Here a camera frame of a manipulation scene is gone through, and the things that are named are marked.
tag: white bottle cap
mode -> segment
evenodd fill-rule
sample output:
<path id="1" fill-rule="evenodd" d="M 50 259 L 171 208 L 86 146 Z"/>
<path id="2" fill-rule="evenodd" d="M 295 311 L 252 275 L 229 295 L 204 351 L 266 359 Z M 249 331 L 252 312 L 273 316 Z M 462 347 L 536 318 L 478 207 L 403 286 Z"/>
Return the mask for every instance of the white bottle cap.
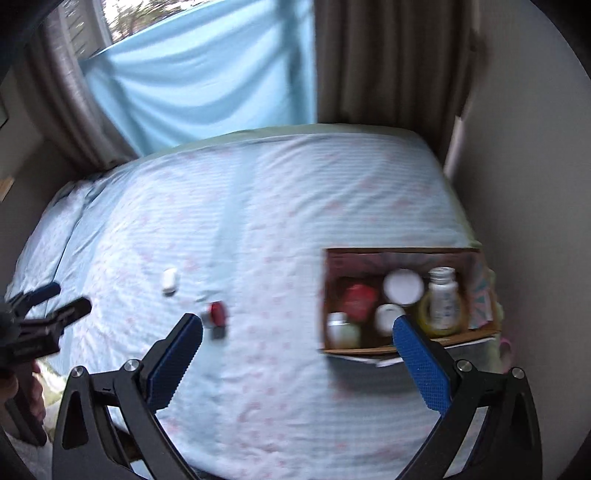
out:
<path id="1" fill-rule="evenodd" d="M 404 314 L 404 309 L 399 305 L 392 303 L 380 305 L 375 311 L 375 329 L 380 335 L 391 337 L 394 321 Z"/>
<path id="2" fill-rule="evenodd" d="M 172 295 L 178 288 L 178 274 L 176 268 L 164 270 L 162 274 L 162 293 Z"/>
<path id="3" fill-rule="evenodd" d="M 424 291 L 421 276 L 407 268 L 399 268 L 384 279 L 384 294 L 388 300 L 403 307 L 418 302 Z"/>

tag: window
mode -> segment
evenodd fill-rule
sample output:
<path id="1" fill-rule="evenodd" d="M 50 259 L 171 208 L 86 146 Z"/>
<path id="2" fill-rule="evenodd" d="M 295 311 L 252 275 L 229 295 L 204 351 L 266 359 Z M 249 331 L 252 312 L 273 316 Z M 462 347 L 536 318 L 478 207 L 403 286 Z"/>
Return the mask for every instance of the window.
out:
<path id="1" fill-rule="evenodd" d="M 76 58 L 86 60 L 112 43 L 100 0 L 66 0 L 62 6 Z"/>
<path id="2" fill-rule="evenodd" d="M 113 42 L 209 0 L 102 0 Z"/>
<path id="3" fill-rule="evenodd" d="M 211 0 L 66 0 L 62 5 L 78 60 L 165 18 Z"/>

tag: white lid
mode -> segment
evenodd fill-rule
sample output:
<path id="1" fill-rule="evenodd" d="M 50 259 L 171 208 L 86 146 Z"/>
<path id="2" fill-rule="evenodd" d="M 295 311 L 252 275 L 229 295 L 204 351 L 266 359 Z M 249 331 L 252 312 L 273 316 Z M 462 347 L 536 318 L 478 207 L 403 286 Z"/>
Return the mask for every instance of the white lid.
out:
<path id="1" fill-rule="evenodd" d="M 347 323 L 347 315 L 343 312 L 329 313 L 328 325 L 344 325 Z"/>
<path id="2" fill-rule="evenodd" d="M 421 276 L 407 268 L 399 268 L 384 279 L 386 297 L 392 303 L 404 307 L 418 302 L 423 296 L 424 290 L 425 286 Z"/>
<path id="3" fill-rule="evenodd" d="M 399 305 L 380 305 L 375 311 L 375 329 L 384 336 L 392 336 L 394 321 L 404 314 L 404 309 Z"/>

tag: red bottle cap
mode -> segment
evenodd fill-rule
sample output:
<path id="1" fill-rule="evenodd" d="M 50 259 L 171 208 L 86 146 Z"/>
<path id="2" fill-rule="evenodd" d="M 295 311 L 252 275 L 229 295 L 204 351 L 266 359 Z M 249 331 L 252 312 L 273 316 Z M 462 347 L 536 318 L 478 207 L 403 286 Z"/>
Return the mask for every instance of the red bottle cap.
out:
<path id="1" fill-rule="evenodd" d="M 354 322 L 365 322 L 378 300 L 378 292 L 372 287 L 356 283 L 347 288 L 340 302 L 340 311 Z"/>

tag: bed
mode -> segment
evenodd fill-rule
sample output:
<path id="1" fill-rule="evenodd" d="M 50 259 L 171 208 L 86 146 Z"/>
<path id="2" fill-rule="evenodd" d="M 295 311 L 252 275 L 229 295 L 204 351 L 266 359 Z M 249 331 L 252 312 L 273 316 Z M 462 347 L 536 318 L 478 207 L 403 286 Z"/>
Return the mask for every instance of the bed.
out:
<path id="1" fill-rule="evenodd" d="M 323 248 L 473 247 L 441 168 L 412 132 L 306 125 L 195 142 L 66 186 L 17 264 L 8 295 L 51 280 L 92 313 L 50 359 L 61 374 L 141 358 L 184 312 L 229 310 L 203 344 L 164 429 L 191 466 L 222 478 L 391 479 L 438 418 L 403 365 L 318 351 Z M 164 270 L 180 284 L 162 295 Z M 499 369 L 495 342 L 453 355 Z M 482 421 L 451 472 L 461 469 Z"/>

